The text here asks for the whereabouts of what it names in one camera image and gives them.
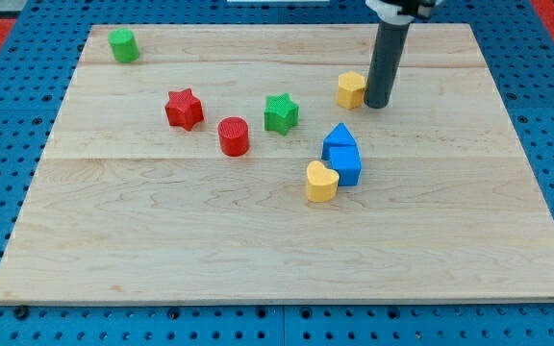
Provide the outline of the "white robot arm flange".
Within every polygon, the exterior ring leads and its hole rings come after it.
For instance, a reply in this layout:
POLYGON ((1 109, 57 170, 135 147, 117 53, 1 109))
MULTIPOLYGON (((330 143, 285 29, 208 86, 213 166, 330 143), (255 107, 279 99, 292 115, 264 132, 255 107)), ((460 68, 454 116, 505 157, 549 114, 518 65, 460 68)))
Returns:
POLYGON ((445 0, 365 0, 382 22, 397 26, 429 19, 444 3, 445 0))

